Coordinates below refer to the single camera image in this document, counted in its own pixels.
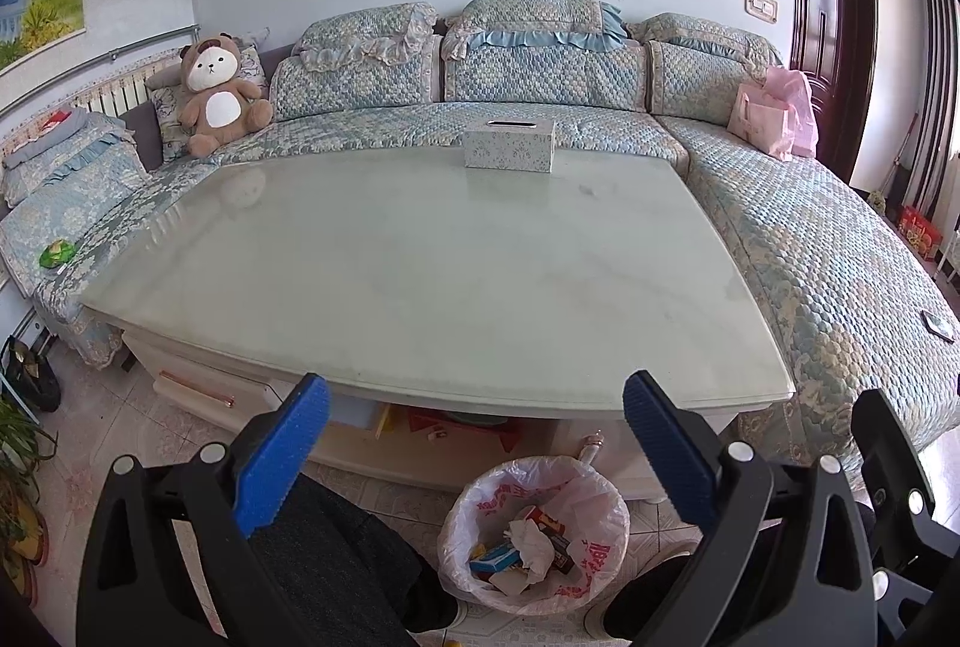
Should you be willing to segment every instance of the white trash bag liner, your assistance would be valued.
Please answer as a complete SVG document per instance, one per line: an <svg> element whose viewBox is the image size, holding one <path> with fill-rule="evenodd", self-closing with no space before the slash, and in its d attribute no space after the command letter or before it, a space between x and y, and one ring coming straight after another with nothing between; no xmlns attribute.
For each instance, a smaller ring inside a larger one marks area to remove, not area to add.
<svg viewBox="0 0 960 647"><path fill-rule="evenodd" d="M510 521L531 504L565 524L575 567L568 574L551 570L541 583L507 596L473 576L470 552L478 542L488 549L501 543ZM445 588L457 588L458 597L491 609L558 615L586 605L613 581L629 538L626 503L592 467L565 456L521 458L498 465L461 493L437 540L440 578Z"/></svg>

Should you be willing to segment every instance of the drawer handle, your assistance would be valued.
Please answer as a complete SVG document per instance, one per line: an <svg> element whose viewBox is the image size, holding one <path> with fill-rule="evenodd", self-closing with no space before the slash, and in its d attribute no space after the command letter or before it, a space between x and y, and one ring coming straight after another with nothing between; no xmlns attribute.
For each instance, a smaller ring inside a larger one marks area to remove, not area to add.
<svg viewBox="0 0 960 647"><path fill-rule="evenodd" d="M201 396L205 398L212 398L213 401L220 401L227 409L233 408L233 396L224 396L222 393L213 393L209 390L205 390L200 385L195 382L191 382L188 379L183 379L181 377L174 377L173 374L169 371L161 371L160 376L164 379L169 379L171 382L179 384L181 387L185 387L187 390L192 390L194 393L200 393Z"/></svg>

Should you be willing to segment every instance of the cell phone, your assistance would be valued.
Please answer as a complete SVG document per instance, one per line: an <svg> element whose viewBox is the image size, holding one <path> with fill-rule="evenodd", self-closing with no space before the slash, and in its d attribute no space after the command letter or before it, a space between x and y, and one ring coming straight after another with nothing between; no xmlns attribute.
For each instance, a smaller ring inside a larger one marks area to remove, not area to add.
<svg viewBox="0 0 960 647"><path fill-rule="evenodd" d="M929 330L934 336L939 336L948 344L953 343L954 337L952 326L947 324L936 314L930 314L930 312L928 312L926 309L923 309L923 311L920 312L920 316L923 317L923 324L926 326L926 329Z"/></svg>

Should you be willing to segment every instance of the teddy bear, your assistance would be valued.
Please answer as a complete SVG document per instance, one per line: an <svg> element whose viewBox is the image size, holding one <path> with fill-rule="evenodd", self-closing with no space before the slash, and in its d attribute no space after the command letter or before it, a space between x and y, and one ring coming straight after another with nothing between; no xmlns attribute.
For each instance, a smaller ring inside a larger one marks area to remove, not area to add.
<svg viewBox="0 0 960 647"><path fill-rule="evenodd" d="M274 107L260 97L257 85L236 78L240 50L225 32L184 46L181 59L181 81L196 93L181 112L181 123L195 128L187 141L191 155L207 157L270 124Z"/></svg>

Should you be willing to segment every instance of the black bag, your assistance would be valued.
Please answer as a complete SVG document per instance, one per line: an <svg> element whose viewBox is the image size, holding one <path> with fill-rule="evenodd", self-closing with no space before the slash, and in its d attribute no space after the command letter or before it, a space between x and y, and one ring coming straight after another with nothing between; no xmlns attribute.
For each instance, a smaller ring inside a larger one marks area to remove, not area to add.
<svg viewBox="0 0 960 647"><path fill-rule="evenodd" d="M37 354L16 336L0 350L0 364L8 355L4 377L18 396L41 412L55 412L61 401L61 387L45 355Z"/></svg>

